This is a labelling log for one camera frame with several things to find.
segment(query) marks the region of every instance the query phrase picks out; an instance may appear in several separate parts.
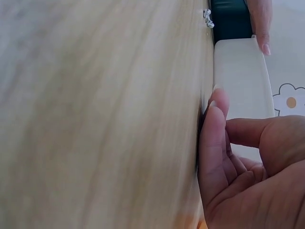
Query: wood grain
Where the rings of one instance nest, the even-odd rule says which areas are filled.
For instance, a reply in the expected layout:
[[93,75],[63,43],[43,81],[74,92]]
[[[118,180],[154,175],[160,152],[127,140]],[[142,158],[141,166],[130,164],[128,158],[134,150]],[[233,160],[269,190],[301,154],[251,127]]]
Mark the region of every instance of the wood grain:
[[173,228],[213,67],[202,1],[0,6],[0,228]]

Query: skin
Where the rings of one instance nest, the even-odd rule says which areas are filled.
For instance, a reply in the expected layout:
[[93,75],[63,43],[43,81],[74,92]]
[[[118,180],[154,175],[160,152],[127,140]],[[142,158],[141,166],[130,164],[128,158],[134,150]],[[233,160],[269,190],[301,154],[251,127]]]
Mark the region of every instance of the skin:
[[265,55],[270,55],[270,25],[272,20],[272,0],[247,0],[251,24],[257,42]]
[[[198,170],[208,227],[305,228],[305,117],[226,121],[225,92],[211,101]],[[258,148],[263,164],[235,156],[231,143]]]

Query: wooden panel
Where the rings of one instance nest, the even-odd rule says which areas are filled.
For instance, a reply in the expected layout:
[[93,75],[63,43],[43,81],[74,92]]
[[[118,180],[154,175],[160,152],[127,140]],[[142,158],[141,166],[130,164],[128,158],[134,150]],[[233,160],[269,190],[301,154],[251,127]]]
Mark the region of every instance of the wooden panel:
[[211,68],[202,1],[0,3],[0,228],[172,228]]

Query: white flower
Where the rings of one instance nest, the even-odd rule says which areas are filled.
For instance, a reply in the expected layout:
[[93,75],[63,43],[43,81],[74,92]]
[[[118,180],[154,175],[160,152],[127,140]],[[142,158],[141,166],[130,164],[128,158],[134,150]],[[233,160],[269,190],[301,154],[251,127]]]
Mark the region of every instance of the white flower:
[[295,88],[290,83],[280,86],[278,94],[273,96],[274,109],[278,116],[305,115],[305,88]]

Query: dark green cushion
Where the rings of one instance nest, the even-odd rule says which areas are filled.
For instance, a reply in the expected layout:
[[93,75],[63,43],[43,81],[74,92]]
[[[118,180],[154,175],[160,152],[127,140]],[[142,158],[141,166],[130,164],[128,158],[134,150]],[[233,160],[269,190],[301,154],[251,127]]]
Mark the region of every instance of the dark green cushion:
[[250,13],[244,0],[211,0],[214,43],[219,40],[251,38]]

